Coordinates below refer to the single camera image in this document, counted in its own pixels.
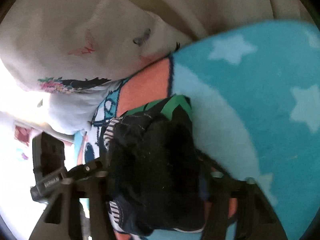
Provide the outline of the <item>striped navy white pants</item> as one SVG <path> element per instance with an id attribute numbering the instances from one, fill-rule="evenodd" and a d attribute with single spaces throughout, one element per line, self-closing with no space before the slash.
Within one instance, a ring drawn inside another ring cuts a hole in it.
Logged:
<path id="1" fill-rule="evenodd" d="M 113 183 L 110 212 L 121 231 L 201 231 L 201 163 L 188 97 L 174 95 L 114 117 L 101 129 Z"/>

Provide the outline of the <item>turquoise star cartoon blanket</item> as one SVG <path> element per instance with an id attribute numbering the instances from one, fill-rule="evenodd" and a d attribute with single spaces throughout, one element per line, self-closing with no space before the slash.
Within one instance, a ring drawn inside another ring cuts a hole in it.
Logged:
<path id="1" fill-rule="evenodd" d="M 238 179 L 255 178 L 289 239 L 319 209 L 319 30 L 270 21 L 185 47 L 103 96 L 78 161 L 99 155 L 101 127 L 148 102 L 190 98 L 196 146 Z"/>

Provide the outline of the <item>cream floral pillow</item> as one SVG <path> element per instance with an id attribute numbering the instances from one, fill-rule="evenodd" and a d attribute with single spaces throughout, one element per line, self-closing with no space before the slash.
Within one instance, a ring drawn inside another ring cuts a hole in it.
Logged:
<path id="1" fill-rule="evenodd" d="M 1 20 L 5 68 L 48 93 L 124 79 L 189 42 L 128 0 L 11 0 Z"/>

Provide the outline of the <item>white plain pillow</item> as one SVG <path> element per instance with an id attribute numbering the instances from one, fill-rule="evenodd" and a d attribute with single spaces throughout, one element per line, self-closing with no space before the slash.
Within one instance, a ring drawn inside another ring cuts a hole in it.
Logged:
<path id="1" fill-rule="evenodd" d="M 110 81 L 80 92 L 50 94 L 42 100 L 44 122 L 54 131 L 66 135 L 89 131 L 96 109 L 120 84 L 120 80 Z"/>

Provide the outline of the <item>beige padded headboard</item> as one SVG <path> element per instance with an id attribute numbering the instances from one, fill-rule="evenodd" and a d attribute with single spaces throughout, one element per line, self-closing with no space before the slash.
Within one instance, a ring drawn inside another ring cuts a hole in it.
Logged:
<path id="1" fill-rule="evenodd" d="M 264 20 L 313 21 L 300 0 L 129 1 L 158 15 L 193 40 Z"/>

